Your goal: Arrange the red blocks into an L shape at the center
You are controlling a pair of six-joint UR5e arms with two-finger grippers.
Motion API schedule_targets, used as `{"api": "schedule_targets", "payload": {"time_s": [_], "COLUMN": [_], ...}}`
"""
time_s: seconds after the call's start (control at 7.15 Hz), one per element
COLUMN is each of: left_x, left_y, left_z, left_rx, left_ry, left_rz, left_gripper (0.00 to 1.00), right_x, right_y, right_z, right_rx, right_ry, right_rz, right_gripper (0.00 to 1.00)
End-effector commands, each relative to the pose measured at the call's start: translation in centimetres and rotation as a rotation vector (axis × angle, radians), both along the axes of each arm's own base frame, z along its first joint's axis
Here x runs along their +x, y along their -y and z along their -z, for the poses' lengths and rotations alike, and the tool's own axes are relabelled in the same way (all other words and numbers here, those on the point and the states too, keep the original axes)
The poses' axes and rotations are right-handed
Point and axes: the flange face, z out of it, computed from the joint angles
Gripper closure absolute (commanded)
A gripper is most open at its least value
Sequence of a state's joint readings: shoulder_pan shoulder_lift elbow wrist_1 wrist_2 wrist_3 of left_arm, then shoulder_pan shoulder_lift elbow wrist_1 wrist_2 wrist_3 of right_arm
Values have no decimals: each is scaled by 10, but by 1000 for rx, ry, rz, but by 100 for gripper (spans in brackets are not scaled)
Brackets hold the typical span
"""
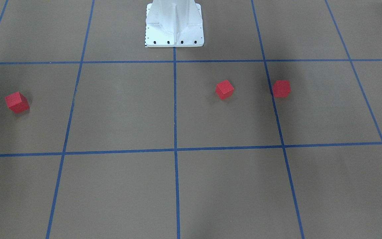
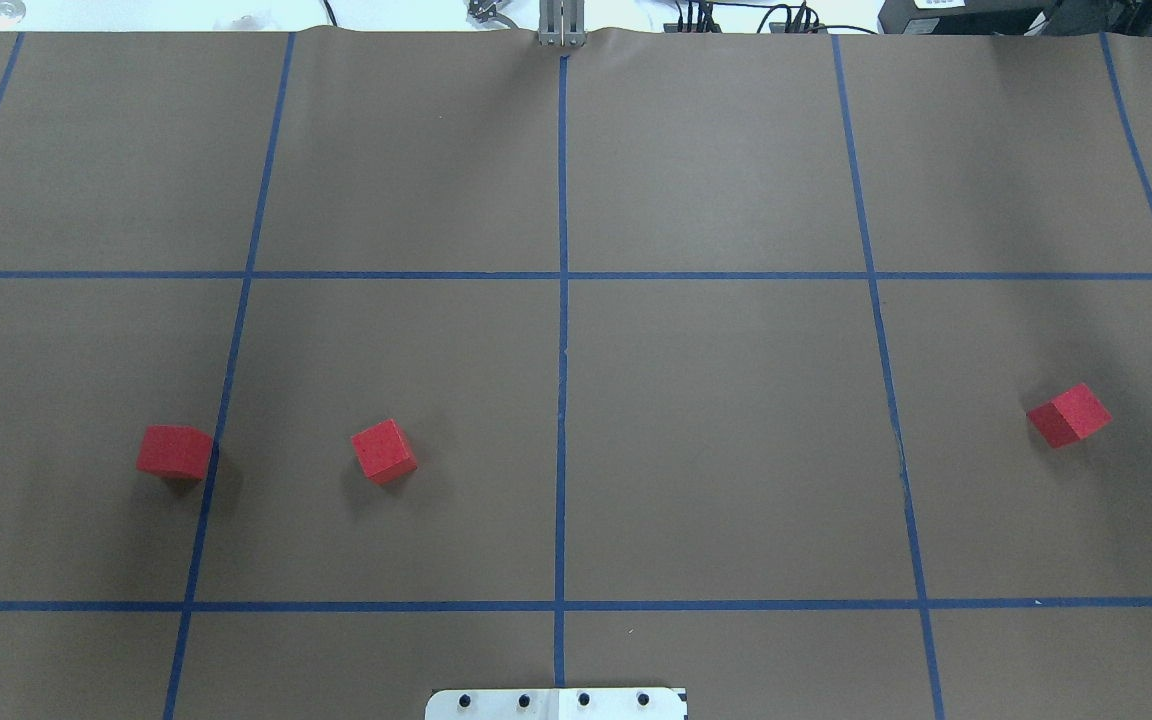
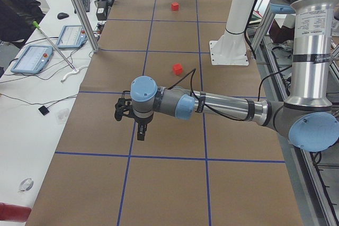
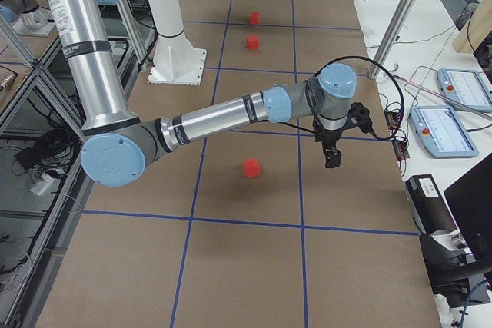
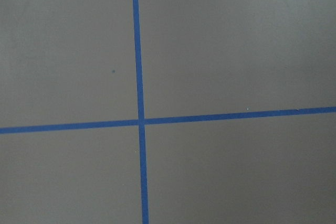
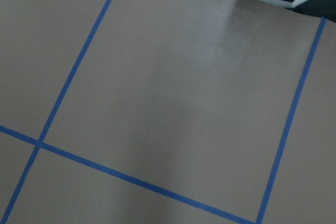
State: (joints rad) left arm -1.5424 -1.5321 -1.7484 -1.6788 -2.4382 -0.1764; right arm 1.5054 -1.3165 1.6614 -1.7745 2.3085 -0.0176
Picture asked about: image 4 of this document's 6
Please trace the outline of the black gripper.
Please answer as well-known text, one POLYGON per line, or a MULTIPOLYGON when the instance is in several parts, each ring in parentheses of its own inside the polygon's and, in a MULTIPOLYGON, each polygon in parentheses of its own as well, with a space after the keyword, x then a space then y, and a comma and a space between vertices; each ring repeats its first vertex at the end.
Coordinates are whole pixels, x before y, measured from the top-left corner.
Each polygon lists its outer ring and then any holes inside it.
POLYGON ((315 115, 313 129, 316 142, 321 142, 325 156, 325 167, 335 168, 341 165, 342 153, 337 149, 337 142, 341 138, 347 115, 331 119, 315 115))

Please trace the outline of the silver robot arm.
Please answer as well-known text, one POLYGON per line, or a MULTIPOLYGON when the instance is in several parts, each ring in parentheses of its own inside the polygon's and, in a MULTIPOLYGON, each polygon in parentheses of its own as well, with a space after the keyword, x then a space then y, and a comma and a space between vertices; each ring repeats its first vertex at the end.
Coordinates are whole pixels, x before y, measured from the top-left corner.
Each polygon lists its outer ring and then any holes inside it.
POLYGON ((37 0, 1 0, 1 16, 23 36, 47 37, 55 27, 51 12, 37 0))
POLYGON ((337 167, 337 140, 355 125, 354 70, 330 63, 305 82, 181 114, 141 121, 127 105, 97 0, 48 0, 85 111, 81 164, 94 181, 121 187, 176 148, 259 121, 285 123, 312 116, 327 167, 337 167))

